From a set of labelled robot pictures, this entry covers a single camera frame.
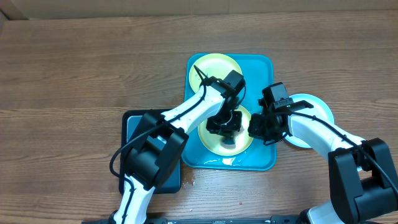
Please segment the light blue plate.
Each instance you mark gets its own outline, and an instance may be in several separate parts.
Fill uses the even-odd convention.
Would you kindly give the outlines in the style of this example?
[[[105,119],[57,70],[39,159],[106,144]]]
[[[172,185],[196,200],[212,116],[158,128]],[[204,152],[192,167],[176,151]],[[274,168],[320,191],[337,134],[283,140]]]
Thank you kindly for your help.
[[[310,95],[310,94],[306,94],[306,93],[298,93],[298,94],[294,94],[290,96],[291,99],[293,99],[293,102],[296,103],[298,101],[307,101],[308,103],[310,103],[311,105],[313,105],[313,107],[315,108],[315,110],[317,111],[317,113],[321,116],[321,118],[323,120],[327,120],[331,123],[335,123],[335,119],[332,113],[332,110],[330,109],[330,107],[320,98],[314,96],[314,95]],[[288,142],[289,144],[295,146],[295,147],[299,147],[299,148],[304,148],[304,149],[310,149],[311,147],[305,143],[303,140],[293,137],[293,136],[287,136],[285,138],[285,141]]]

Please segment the green scrubbing sponge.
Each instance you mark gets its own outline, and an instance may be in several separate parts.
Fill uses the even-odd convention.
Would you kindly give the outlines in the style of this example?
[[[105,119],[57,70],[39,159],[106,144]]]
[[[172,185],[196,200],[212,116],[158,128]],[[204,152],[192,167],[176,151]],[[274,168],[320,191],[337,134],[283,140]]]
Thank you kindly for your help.
[[[223,136],[221,138],[221,143],[225,147],[235,147],[236,146],[236,140],[234,136]]]

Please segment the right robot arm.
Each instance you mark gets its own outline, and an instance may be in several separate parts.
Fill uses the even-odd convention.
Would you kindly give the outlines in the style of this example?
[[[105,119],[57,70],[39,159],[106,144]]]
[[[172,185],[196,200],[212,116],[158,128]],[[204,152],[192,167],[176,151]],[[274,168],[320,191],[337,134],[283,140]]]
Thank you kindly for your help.
[[[263,107],[248,132],[266,146],[298,138],[328,161],[330,201],[309,209],[308,223],[362,223],[397,211],[397,172],[383,140],[342,130],[306,101]]]

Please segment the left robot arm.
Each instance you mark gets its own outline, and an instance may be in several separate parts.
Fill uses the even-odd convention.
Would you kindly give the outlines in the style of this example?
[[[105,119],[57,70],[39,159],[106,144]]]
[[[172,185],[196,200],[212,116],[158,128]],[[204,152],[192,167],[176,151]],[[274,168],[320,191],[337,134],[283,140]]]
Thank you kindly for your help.
[[[144,223],[152,195],[174,171],[189,134],[206,119],[233,109],[240,87],[202,85],[187,101],[158,113],[147,111],[130,139],[115,155],[121,159],[117,177],[123,183],[119,209],[110,223]]]

